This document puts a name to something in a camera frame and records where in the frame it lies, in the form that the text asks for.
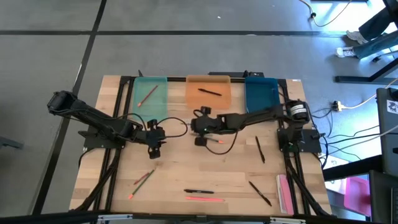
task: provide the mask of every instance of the orange container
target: orange container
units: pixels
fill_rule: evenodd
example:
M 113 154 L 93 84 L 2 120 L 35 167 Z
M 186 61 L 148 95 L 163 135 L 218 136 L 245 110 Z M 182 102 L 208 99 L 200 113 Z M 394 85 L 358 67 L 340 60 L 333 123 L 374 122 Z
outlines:
M 221 96 L 200 91 L 219 93 Z M 185 101 L 192 109 L 208 106 L 214 109 L 228 109 L 231 106 L 231 78 L 227 75 L 188 75 Z

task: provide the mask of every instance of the wooden tabletop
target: wooden tabletop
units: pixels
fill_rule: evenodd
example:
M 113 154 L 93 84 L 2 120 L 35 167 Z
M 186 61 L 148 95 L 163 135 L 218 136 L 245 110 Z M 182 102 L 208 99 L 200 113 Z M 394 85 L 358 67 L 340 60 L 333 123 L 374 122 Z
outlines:
M 119 80 L 120 76 L 104 76 L 95 106 L 110 116 L 113 114 Z M 185 104 L 185 82 L 168 82 L 168 86 L 168 116 L 189 122 L 194 115 L 193 110 Z M 287 89 L 291 99 L 305 100 L 300 80 L 287 80 Z M 126 90 L 127 88 L 119 115 L 124 108 Z M 212 117 L 220 113 L 244 113 L 244 84 L 232 83 L 231 93 L 231 107 L 228 110 L 213 110 Z M 181 134 L 185 130 L 184 125 L 172 119 L 163 122 L 161 126 L 167 136 Z M 160 148 L 161 157 L 153 160 L 149 159 L 147 146 L 127 142 L 121 153 L 111 211 L 180 215 L 283 215 L 280 212 L 276 177 L 285 174 L 285 164 L 277 143 L 277 128 L 276 121 L 244 128 L 239 132 L 232 150 L 222 156 L 214 155 L 204 147 L 195 146 L 195 137 L 189 133 L 180 138 L 167 139 L 167 143 Z M 311 128 L 311 125 L 307 124 L 305 128 Z M 255 136 L 259 138 L 266 158 L 265 164 L 261 161 Z M 208 147 L 223 152 L 230 147 L 234 135 L 213 137 L 223 140 L 224 144 L 209 142 Z M 322 208 L 330 213 L 319 161 L 312 154 L 300 155 L 307 188 Z M 97 184 L 103 156 L 104 149 L 95 149 L 82 159 L 70 208 L 79 206 Z M 129 194 L 136 187 L 133 183 L 152 169 L 155 169 L 153 175 L 134 198 L 129 200 Z M 271 201 L 272 207 L 253 190 L 249 180 Z M 223 198 L 225 201 L 186 200 L 185 196 L 208 195 L 188 194 L 184 189 L 211 190 L 215 192 L 211 197 Z M 108 185 L 104 187 L 101 208 L 104 207 L 107 192 Z M 303 213 L 297 186 L 296 194 L 299 212 Z

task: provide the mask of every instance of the gray floor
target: gray floor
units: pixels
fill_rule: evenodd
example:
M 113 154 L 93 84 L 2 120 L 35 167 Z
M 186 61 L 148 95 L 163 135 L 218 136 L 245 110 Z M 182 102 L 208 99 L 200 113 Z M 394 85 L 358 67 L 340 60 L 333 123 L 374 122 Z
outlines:
M 320 24 L 345 4 L 312 2 Z M 0 30 L 91 30 L 99 5 L 99 0 L 2 0 Z M 308 23 L 308 8 L 298 0 L 115 0 L 108 1 L 99 29 L 345 31 L 357 29 L 382 7 L 380 0 L 352 3 L 330 26 L 318 28 Z M 0 150 L 0 216 L 29 212 L 60 121 L 47 113 L 46 104 L 53 91 L 72 88 L 87 41 L 84 35 L 0 35 L 0 136 L 25 144 L 21 151 L 9 147 Z M 335 47 L 353 44 L 331 37 L 97 36 L 79 98 L 94 105 L 103 75 L 137 75 L 138 69 L 146 76 L 252 70 L 268 77 L 301 79 L 312 110 L 327 107 L 334 100 L 351 106 L 381 86 L 337 84 L 333 76 L 368 76 L 393 59 L 374 63 L 373 57 L 359 61 L 333 55 Z M 351 134 L 377 125 L 375 100 L 356 110 L 335 113 L 333 119 L 333 134 Z M 328 132 L 326 119 L 315 122 L 321 131 Z M 45 213 L 68 210 L 83 145 L 77 131 L 82 129 L 86 127 L 71 122 Z M 379 154 L 380 143 L 374 140 L 347 151 L 365 158 Z M 340 152 L 335 156 L 357 159 Z

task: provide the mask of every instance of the blue container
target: blue container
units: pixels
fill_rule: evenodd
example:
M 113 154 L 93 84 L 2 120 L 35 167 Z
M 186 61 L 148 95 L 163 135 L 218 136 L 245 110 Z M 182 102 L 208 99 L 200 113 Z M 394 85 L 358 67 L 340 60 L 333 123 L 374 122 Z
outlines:
M 280 104 L 278 81 L 275 78 L 246 77 L 244 95 L 247 113 Z
M 148 98 L 138 106 L 150 91 L 157 85 L 157 88 Z M 134 80 L 134 94 L 132 101 L 132 112 L 138 114 L 143 120 L 158 121 L 167 117 L 167 77 L 137 77 Z M 133 115 L 134 121 L 141 123 L 137 116 Z

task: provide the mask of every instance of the shoe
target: shoe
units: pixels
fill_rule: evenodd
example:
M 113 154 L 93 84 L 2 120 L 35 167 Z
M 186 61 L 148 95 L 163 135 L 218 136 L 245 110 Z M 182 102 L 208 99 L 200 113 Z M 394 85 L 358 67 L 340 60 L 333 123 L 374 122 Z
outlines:
M 346 34 L 348 38 L 357 41 L 359 44 L 366 44 L 368 42 L 365 38 L 363 38 L 362 34 L 358 31 L 350 32 L 347 30 Z
M 338 47 L 336 48 L 337 57 L 355 57 L 354 47 Z

